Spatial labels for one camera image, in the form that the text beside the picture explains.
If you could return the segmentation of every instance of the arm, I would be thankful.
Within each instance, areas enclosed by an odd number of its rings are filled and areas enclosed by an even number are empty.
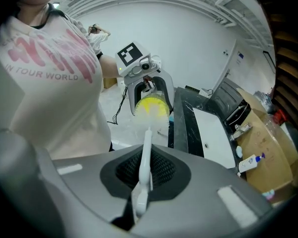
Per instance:
[[[103,71],[104,78],[120,77],[114,58],[107,55],[102,55],[99,58],[99,63],[101,66],[101,70]]]
[[[82,23],[79,21],[76,21],[75,19],[70,18],[70,21],[72,24],[74,24],[81,32],[82,34],[86,37],[87,41],[91,44],[93,51],[97,55],[101,55],[99,57],[99,63],[103,72],[103,77],[104,78],[113,78],[113,77],[120,77],[118,74],[118,69],[117,69],[117,64],[114,58],[109,57],[107,55],[102,55],[101,50],[93,43],[91,37],[88,35],[86,29],[83,27]]]
[[[110,32],[106,31],[105,29],[101,28],[99,25],[96,26],[97,29],[99,29],[100,31],[103,31],[105,34],[108,34],[108,36],[111,35]]]

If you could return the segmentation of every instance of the red object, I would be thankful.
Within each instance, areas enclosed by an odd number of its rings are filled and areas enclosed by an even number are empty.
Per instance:
[[[287,117],[281,109],[278,109],[276,113],[274,113],[273,120],[275,123],[282,125],[287,121]]]

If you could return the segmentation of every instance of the pink graphic print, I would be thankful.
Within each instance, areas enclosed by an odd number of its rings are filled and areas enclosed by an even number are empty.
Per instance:
[[[16,40],[15,46],[8,51],[8,54],[13,61],[21,59],[25,63],[30,62],[28,57],[30,56],[37,65],[43,67],[45,66],[45,62],[41,59],[36,50],[35,42],[37,42],[37,45],[44,51],[44,53],[59,70],[64,71],[67,69],[67,71],[71,74],[74,74],[75,72],[62,55],[66,54],[80,71],[83,78],[89,83],[92,83],[93,80],[91,73],[95,74],[95,69],[97,68],[95,54],[90,50],[87,40],[80,38],[69,29],[66,30],[66,33],[71,37],[72,41],[52,40],[53,45],[45,41],[45,38],[42,35],[37,35],[37,40],[30,37],[29,43],[22,37],[19,37]]]
[[[17,46],[23,45],[25,50],[19,49]],[[15,46],[8,51],[9,56],[12,61],[17,61],[21,59],[25,63],[29,63],[29,58],[27,54],[32,58],[32,60],[39,66],[45,66],[44,61],[40,58],[36,48],[35,41],[30,37],[29,43],[27,43],[22,37],[17,38]]]

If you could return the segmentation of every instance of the wire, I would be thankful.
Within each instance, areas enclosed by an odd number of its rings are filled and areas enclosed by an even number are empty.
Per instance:
[[[125,87],[125,90],[124,90],[124,93],[123,93],[123,99],[121,100],[121,103],[119,104],[119,108],[118,108],[116,114],[113,116],[113,121],[107,121],[107,122],[109,122],[111,124],[114,124],[114,125],[118,125],[118,123],[117,123],[117,115],[120,113],[121,106],[123,105],[123,102],[124,102],[124,100],[126,98],[126,95],[127,95],[127,86]]]
[[[272,70],[272,72],[274,74],[276,74],[276,66],[275,66],[274,61],[273,61],[272,57],[270,56],[269,52],[263,51],[263,54],[264,54],[264,57],[266,58],[266,60],[267,60],[267,62],[269,64],[270,69]],[[267,56],[265,56],[265,54],[267,54],[269,56],[270,62],[273,64],[275,71],[273,70],[273,68],[272,68],[271,64],[269,63],[269,60],[268,60]]]
[[[213,95],[213,90],[209,89],[208,91],[210,91],[210,90],[212,91],[212,93],[208,94],[208,96]]]
[[[247,103],[245,109],[243,110],[243,112],[240,114],[240,116],[239,116],[235,121],[231,122],[229,125],[231,125],[232,123],[235,123],[238,119],[241,118],[242,114],[243,114],[243,113],[245,112],[245,110],[247,109],[247,106],[248,106],[248,103]]]

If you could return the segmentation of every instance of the black cable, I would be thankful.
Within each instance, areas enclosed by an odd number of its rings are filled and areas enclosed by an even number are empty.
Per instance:
[[[126,98],[126,95],[127,95],[127,86],[125,87],[125,90],[124,90],[124,93],[123,93],[123,99],[121,100],[121,103],[119,104],[119,108],[118,108],[116,114],[113,116],[113,121],[107,121],[107,122],[109,122],[111,124],[114,124],[114,125],[118,125],[118,123],[117,123],[117,115],[120,113],[121,106],[124,103],[124,100]]]
[[[212,93],[208,94],[208,96],[213,95],[213,90],[209,89],[208,91],[210,91],[210,90],[212,91]]]

